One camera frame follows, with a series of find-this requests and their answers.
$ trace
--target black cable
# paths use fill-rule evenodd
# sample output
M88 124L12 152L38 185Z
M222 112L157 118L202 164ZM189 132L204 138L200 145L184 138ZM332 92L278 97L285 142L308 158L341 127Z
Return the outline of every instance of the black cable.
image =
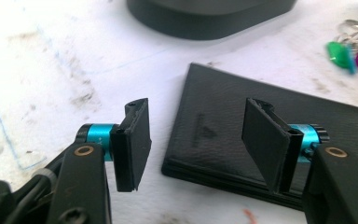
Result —
M51 170L55 175L58 175L61 169L63 160L63 155L59 155L54 159L51 163L49 163L45 168ZM23 197L25 197L29 191L39 182L40 175L36 175L32 177L24 186L18 189L16 192L13 193L14 199L16 203L19 203Z
M43 192L50 191L49 179L45 176L40 176L37 184L25 195L18 203L16 209L7 217L4 224L17 224L27 214L31 206L37 202L42 196Z

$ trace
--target white table surface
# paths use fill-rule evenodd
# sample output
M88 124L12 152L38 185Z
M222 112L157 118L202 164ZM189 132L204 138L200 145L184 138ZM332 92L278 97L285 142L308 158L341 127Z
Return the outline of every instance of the white table surface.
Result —
M18 189L82 124L120 123L124 104L148 97L153 145L139 191L116 192L106 164L114 223L306 223L302 212L160 167L192 62L358 106L358 73L334 66L325 50L346 19L358 20L358 1L298 0L235 35L191 41L143 26L124 0L0 0L0 179Z

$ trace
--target scratch mark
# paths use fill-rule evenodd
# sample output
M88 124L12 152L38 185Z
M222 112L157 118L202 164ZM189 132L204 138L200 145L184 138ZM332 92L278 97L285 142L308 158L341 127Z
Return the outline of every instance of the scratch mark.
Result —
M10 148L10 151L13 154L14 160L16 161L16 163L20 167L20 169L26 170L26 169L32 168L32 167L36 166L38 163L43 161L43 160L39 161L39 162L37 162L35 164L29 165L29 166L26 166L26 167L21 166L20 161L19 161L19 155L17 155L16 149L13 146L13 142L11 141L10 137L7 134L7 128L5 127L5 124L4 124L1 116L0 116L0 127L1 127L2 133L3 133L4 137L5 137L5 140L6 140L7 144L8 144L8 147Z
M243 209L243 213L249 218L250 224L257 224L255 215L252 213L251 210Z

